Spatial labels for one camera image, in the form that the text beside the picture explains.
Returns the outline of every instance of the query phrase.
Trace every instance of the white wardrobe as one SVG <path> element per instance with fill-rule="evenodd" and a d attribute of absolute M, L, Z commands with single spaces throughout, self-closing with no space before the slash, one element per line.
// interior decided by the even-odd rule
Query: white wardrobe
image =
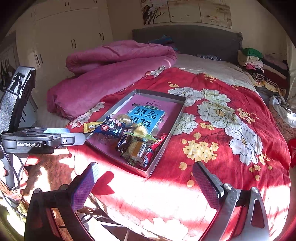
<path fill-rule="evenodd" d="M 20 65 L 37 68 L 32 91 L 37 106 L 45 104 L 49 88 L 73 76 L 65 64 L 69 54 L 110 42 L 106 0 L 47 0 L 31 6 L 17 20 L 16 43 Z"/>

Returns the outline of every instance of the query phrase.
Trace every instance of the gray headboard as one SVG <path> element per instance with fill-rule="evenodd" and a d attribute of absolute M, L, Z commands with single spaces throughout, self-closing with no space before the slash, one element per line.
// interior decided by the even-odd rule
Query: gray headboard
<path fill-rule="evenodd" d="M 209 54 L 238 64 L 237 51 L 242 47 L 242 33 L 199 25 L 165 25 L 133 29 L 133 40 L 146 43 L 163 34 L 172 37 L 183 54 Z"/>

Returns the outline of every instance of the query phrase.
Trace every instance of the pink comforter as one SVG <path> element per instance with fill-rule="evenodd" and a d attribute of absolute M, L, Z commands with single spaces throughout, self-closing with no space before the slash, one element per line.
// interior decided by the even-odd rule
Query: pink comforter
<path fill-rule="evenodd" d="M 147 71 L 155 70 L 157 74 L 160 66 L 169 68 L 175 62 L 176 54 L 171 47 L 133 40 L 74 53 L 67 57 L 66 66 L 76 77 L 48 90 L 47 109 L 73 119 L 86 113 L 105 95 L 135 83 Z"/>

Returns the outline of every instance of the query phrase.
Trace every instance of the metal tray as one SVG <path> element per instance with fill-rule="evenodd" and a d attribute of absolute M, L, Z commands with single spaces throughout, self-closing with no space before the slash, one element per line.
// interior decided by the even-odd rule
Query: metal tray
<path fill-rule="evenodd" d="M 109 156 L 110 158 L 114 159 L 116 162 L 120 163 L 121 165 L 123 165 L 124 167 L 126 167 L 127 169 L 133 171 L 134 173 L 145 177 L 145 178 L 149 178 L 151 176 L 151 174 L 153 173 L 154 169 L 156 168 L 156 165 L 158 164 L 158 162 L 160 161 L 160 158 L 162 157 L 171 136 L 174 133 L 175 130 L 175 126 L 178 123 L 178 120 L 180 118 L 180 116 L 183 113 L 183 110 L 185 108 L 185 103 L 186 103 L 186 98 L 182 97 L 182 96 L 178 96 L 178 95 L 172 95 L 172 94 L 168 94 L 168 93 L 162 93 L 162 92 L 156 92 L 156 91 L 148 91 L 148 90 L 134 90 L 131 93 L 129 93 L 126 97 L 124 97 L 123 99 L 121 99 L 119 102 L 117 102 L 113 107 L 111 107 L 98 121 L 104 121 L 106 119 L 106 116 L 108 115 L 114 115 L 118 112 L 120 112 L 120 110 L 122 108 L 124 108 L 125 105 L 127 105 L 134 95 L 140 95 L 142 96 L 141 98 L 146 99 L 146 98 L 150 98 L 152 100 L 157 101 L 161 101 L 161 103 L 163 102 L 169 102 L 169 103 L 176 103 L 175 107 L 173 108 L 173 110 L 171 110 L 171 119 L 170 116 L 167 117 L 167 120 L 164 121 L 164 124 L 162 126 L 162 128 L 159 130 L 159 134 L 160 133 L 165 133 L 168 136 L 166 137 L 165 141 L 162 143 L 162 146 L 159 150 L 159 152 L 157 153 L 157 155 L 155 156 L 154 160 L 152 162 L 150 162 L 149 167 L 146 171 L 138 169 L 136 167 L 133 167 L 129 164 L 127 164 L 126 160 L 122 157 L 120 157 L 120 154 L 118 151 L 116 151 L 115 149 L 110 149 L 110 150 L 106 150 L 106 144 L 104 145 L 100 145 L 100 144 L 96 144 L 94 141 L 94 138 L 92 138 L 93 134 L 91 133 L 87 139 L 86 142 L 88 144 L 90 144 L 91 146 L 93 146 L 95 149 L 101 151 L 102 153 L 104 153 L 105 155 Z"/>

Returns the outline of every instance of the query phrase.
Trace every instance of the barcode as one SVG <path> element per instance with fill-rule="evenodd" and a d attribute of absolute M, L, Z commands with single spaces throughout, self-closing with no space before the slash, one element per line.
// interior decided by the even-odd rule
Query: barcode
<path fill-rule="evenodd" d="M 144 154 L 144 151 L 145 151 L 145 148 L 146 148 L 146 144 L 145 143 L 142 143 L 141 147 L 140 147 L 140 150 L 138 151 L 138 154 L 137 156 L 143 156 Z"/>

